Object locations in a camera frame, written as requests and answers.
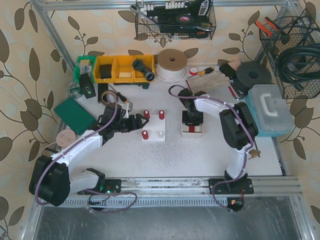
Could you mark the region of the large red spring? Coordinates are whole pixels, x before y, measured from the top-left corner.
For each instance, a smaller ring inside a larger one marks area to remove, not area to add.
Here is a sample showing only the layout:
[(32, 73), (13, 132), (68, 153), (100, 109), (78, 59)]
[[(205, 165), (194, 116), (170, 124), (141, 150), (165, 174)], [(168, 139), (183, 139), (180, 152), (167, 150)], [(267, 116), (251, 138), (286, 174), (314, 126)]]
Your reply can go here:
[(146, 130), (142, 131), (142, 138), (144, 140), (148, 140), (149, 139), (149, 134), (148, 134), (148, 132)]
[(150, 119), (150, 112), (148, 110), (144, 110), (143, 115), (145, 118)]
[(160, 110), (158, 112), (158, 117), (160, 120), (164, 120), (165, 119), (165, 111), (164, 110)]
[(190, 125), (188, 132), (189, 133), (194, 133), (195, 132), (195, 126), (194, 125)]

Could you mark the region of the white peg base plate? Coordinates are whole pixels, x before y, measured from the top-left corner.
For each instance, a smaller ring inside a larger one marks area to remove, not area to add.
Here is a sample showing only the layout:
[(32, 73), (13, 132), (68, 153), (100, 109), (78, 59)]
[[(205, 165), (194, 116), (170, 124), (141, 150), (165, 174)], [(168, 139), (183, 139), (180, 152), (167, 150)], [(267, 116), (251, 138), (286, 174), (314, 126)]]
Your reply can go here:
[(150, 114), (148, 124), (142, 129), (147, 131), (149, 138), (143, 142), (165, 142), (166, 140), (166, 117), (163, 120), (159, 119), (159, 114)]

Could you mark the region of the white spring tray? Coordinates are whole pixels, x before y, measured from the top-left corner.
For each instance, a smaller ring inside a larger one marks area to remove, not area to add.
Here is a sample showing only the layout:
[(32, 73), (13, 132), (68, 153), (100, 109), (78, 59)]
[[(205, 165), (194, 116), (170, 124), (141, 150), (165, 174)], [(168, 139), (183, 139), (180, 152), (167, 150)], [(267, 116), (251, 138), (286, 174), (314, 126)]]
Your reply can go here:
[(195, 126), (194, 132), (189, 132), (189, 126), (185, 123), (181, 123), (181, 135), (183, 138), (200, 138), (204, 133), (204, 125), (202, 123), (199, 126)]

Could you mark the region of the brown tape roll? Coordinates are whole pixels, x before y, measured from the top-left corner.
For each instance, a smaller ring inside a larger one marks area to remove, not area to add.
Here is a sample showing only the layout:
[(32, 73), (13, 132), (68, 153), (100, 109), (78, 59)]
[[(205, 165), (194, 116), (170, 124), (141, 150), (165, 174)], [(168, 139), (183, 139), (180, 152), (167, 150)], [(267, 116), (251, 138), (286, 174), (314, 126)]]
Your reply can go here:
[(113, 104), (118, 101), (118, 95), (113, 90), (105, 90), (100, 95), (100, 102), (103, 105)]

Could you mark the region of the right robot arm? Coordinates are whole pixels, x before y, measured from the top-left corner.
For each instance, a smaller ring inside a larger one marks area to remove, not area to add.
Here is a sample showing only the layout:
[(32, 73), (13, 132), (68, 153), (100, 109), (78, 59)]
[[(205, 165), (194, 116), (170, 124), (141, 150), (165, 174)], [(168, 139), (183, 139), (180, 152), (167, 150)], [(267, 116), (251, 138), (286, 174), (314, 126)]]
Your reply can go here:
[(225, 142), (231, 147), (229, 163), (225, 170), (225, 181), (237, 181), (246, 174), (248, 154), (255, 146), (258, 127), (246, 103), (226, 103), (214, 99), (205, 92), (192, 94), (182, 89), (177, 97), (185, 107), (182, 124), (192, 133), (204, 123), (204, 113), (220, 120)]

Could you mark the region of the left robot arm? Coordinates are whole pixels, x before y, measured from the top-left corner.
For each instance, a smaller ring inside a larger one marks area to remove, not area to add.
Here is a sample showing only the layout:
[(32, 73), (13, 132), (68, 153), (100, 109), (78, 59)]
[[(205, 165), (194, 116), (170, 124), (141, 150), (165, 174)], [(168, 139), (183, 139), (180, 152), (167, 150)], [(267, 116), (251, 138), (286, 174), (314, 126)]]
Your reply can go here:
[(128, 114), (119, 104), (105, 107), (104, 113), (75, 142), (58, 153), (41, 155), (36, 160), (29, 184), (29, 192), (36, 203), (57, 207), (70, 194), (79, 192), (111, 195), (106, 189), (104, 173), (94, 168), (78, 174), (73, 174), (73, 170), (114, 134), (140, 130), (148, 122), (149, 117), (140, 113)]

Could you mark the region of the orange black screwdriver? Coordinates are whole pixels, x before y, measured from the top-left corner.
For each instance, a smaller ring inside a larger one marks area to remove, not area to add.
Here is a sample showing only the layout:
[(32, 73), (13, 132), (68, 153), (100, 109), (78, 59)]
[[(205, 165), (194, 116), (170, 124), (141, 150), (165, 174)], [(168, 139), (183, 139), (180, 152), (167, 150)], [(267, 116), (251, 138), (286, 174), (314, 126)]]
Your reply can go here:
[(120, 92), (118, 92), (112, 85), (109, 84), (108, 86), (116, 93), (116, 95), (124, 104), (129, 102), (128, 99), (125, 96), (123, 96)]

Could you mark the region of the white work glove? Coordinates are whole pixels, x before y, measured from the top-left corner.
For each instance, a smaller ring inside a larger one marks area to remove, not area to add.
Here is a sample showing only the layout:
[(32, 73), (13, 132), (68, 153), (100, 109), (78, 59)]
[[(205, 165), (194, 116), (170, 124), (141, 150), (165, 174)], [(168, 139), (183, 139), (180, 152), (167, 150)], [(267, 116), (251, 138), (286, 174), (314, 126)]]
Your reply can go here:
[(187, 79), (186, 83), (193, 94), (198, 92), (208, 93), (217, 88), (231, 86), (229, 77), (219, 70)]

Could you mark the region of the black ribbed block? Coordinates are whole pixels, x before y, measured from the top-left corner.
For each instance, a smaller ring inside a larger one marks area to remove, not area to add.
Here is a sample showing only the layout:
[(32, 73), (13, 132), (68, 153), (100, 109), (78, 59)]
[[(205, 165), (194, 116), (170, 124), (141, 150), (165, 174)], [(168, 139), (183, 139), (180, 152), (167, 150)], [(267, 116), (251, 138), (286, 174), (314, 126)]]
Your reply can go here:
[(109, 85), (107, 83), (99, 83), (98, 84), (98, 95), (97, 95), (97, 102), (101, 103), (101, 97), (103, 92), (109, 89)]

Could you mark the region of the red white tape roll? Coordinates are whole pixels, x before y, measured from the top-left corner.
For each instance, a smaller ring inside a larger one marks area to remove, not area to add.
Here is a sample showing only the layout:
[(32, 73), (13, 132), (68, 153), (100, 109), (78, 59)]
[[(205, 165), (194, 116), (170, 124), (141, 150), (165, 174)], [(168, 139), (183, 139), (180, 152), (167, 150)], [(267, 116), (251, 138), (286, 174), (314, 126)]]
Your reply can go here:
[(197, 67), (191, 67), (189, 70), (189, 74), (191, 76), (197, 76), (198, 75), (198, 68)]

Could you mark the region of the green plastic case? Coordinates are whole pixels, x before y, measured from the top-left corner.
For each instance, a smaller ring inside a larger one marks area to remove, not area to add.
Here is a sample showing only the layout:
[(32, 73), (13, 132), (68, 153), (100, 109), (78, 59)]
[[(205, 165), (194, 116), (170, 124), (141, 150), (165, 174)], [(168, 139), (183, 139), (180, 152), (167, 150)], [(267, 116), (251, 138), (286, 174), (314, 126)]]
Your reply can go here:
[(96, 121), (89, 112), (71, 97), (55, 107), (54, 112), (77, 135), (82, 135)]

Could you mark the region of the clear glass jar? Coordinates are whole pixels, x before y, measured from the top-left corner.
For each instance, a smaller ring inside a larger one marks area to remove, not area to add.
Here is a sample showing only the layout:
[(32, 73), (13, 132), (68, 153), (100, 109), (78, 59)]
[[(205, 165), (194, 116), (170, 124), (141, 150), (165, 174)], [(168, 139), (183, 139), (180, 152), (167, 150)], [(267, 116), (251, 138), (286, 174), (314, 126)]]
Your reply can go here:
[(73, 99), (79, 99), (83, 95), (80, 85), (77, 82), (72, 82), (69, 88), (69, 96)]

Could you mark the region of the black foam disc spool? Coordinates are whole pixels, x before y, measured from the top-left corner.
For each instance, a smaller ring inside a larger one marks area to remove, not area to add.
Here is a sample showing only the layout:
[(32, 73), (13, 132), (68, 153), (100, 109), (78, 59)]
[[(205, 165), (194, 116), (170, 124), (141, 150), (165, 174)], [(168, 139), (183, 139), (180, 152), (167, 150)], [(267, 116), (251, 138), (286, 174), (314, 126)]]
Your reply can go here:
[(237, 90), (247, 94), (254, 85), (271, 84), (272, 75), (262, 64), (256, 62), (242, 63), (236, 70), (233, 84)]

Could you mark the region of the brass padlock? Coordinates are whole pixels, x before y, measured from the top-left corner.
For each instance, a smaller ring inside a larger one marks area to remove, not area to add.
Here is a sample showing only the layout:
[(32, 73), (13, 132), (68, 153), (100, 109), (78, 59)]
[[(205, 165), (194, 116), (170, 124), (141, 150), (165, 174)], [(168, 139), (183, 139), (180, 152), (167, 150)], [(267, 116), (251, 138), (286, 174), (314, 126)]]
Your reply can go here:
[(259, 158), (261, 154), (261, 152), (257, 149), (251, 149), (248, 153), (249, 153), (249, 159), (257, 158), (257, 157)]

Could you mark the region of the aluminium front rail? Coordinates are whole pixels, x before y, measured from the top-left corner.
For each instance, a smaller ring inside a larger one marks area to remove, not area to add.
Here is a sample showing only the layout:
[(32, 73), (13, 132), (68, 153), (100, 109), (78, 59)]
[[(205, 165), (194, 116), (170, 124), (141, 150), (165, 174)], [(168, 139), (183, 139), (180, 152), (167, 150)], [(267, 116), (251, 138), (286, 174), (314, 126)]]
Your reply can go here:
[(299, 180), (292, 176), (248, 177), (225, 183), (222, 178), (123, 178), (100, 179), (93, 189), (71, 186), (62, 180), (49, 183), (43, 181), (38, 197), (54, 206), (61, 205), (69, 195), (137, 194), (146, 196), (214, 195), (232, 197), (240, 195), (262, 197), (288, 197), (302, 195)]

